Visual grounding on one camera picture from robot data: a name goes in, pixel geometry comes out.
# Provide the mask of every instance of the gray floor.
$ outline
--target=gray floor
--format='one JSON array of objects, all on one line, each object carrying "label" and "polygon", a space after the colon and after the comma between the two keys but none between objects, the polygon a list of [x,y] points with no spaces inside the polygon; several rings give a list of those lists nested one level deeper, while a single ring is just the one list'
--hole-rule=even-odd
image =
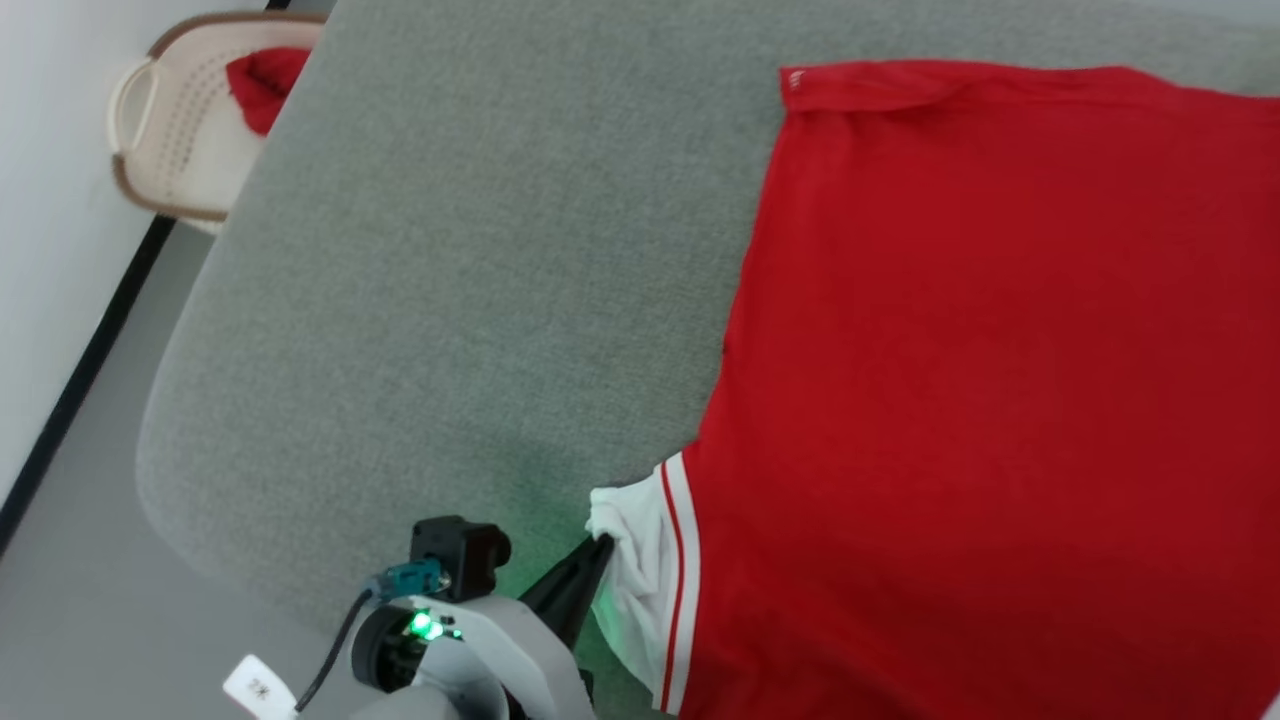
[{"label": "gray floor", "polygon": [[[151,530],[133,451],[151,378],[211,238],[180,228],[0,562],[0,717],[247,715],[221,683],[253,652],[296,693],[329,638],[198,577]],[[307,717],[371,697],[339,665]]]}]

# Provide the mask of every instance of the gray felt surface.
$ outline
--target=gray felt surface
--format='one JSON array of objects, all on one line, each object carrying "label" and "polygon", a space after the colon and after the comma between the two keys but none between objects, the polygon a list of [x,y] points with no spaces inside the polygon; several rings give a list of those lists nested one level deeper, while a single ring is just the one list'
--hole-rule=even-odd
[{"label": "gray felt surface", "polygon": [[[518,592],[589,488],[694,437],[777,67],[1120,63],[1266,92],[1276,40],[1111,0],[346,0],[174,334],[143,505],[320,628],[435,514],[499,523]],[[602,716],[646,715],[598,634],[580,655]]]}]

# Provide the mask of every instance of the laundry basket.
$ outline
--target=laundry basket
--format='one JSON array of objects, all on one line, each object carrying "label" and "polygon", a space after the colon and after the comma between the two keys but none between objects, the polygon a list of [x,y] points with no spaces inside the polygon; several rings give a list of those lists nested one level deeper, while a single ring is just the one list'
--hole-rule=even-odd
[{"label": "laundry basket", "polygon": [[108,108],[115,182],[125,197],[216,233],[265,141],[244,124],[227,63],[268,47],[311,49],[325,19],[219,13],[164,33]]}]

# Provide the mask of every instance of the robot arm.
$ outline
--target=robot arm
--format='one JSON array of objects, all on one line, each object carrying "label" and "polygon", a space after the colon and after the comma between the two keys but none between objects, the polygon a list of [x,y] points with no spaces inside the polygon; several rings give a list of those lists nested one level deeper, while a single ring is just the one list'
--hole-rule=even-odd
[{"label": "robot arm", "polygon": [[[468,542],[449,543],[451,533]],[[506,536],[495,527],[440,518],[420,523],[415,537],[436,538],[438,548],[462,546],[458,552],[413,547],[416,559],[440,560],[452,580],[448,592],[411,597],[413,609],[381,607],[361,624],[352,671],[390,694],[355,717],[594,720],[591,676],[577,669],[572,648],[612,539],[584,541],[517,601],[489,594],[494,566],[509,557],[509,542],[503,551],[495,538]]]}]

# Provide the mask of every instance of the basket handle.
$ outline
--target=basket handle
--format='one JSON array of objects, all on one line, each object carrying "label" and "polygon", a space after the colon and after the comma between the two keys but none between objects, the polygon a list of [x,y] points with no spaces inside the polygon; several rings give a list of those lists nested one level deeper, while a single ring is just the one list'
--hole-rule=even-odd
[{"label": "basket handle", "polygon": [[155,58],[147,58],[137,64],[128,74],[125,74],[120,82],[111,91],[111,100],[106,106],[106,141],[111,145],[111,152],[120,155],[128,152],[138,146],[142,141],[142,133],[147,129],[147,120],[151,119],[151,108],[156,101],[156,90],[159,88],[159,77],[151,78],[151,90],[147,92],[147,102],[142,106],[142,117],[138,118],[138,127],[133,131],[133,137],[129,142],[124,142],[120,137],[120,131],[124,127],[124,100],[129,96],[133,86],[138,83],[140,79],[147,74],[152,74],[156,67]]}]

